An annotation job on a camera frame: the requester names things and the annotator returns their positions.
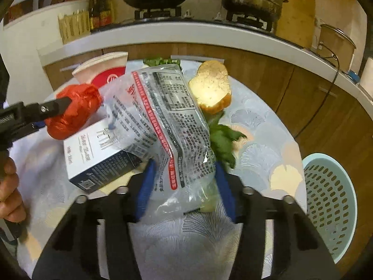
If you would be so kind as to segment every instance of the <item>kitchen counter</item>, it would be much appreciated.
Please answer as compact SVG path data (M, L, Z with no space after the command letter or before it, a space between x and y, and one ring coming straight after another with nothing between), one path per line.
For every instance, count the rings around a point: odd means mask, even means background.
M328 81L336 69L307 49L261 32L202 22L148 22L93 33L62 47L38 51L42 66L97 49L114 46L159 42L210 44L242 49L304 68ZM343 73L335 84L356 98L373 119L373 103Z

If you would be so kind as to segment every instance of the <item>teal plastic basket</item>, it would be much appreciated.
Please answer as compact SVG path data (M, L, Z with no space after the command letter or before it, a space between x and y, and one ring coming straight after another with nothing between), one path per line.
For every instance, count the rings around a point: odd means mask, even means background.
M344 168L325 154L303 160L307 189L307 215L337 263L355 232L357 201L354 186Z

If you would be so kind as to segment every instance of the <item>white box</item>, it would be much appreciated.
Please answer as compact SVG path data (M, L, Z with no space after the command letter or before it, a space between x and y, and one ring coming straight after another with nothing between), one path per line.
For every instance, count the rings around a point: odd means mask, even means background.
M136 168L141 160L113 142L107 119L64 140L66 168L71 183L94 192Z

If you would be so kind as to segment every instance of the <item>blue gripper pad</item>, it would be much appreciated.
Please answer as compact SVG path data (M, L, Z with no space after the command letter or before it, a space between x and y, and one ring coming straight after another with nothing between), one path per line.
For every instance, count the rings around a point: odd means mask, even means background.
M226 215L233 223L241 223L244 218L244 201L242 198L244 185L238 176L225 172L220 162L215 163L215 168L215 180Z
M146 211L148 201L154 186L156 163L150 159L143 173L133 175L128 182L130 192L129 222L138 222Z

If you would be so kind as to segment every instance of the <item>human hand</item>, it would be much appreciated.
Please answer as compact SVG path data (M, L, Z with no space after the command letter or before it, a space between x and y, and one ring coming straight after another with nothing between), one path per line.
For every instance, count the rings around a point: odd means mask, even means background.
M0 182L0 218L10 222L21 222L26 218L22 196L17 190L19 178L12 158L7 158L4 166L5 177Z

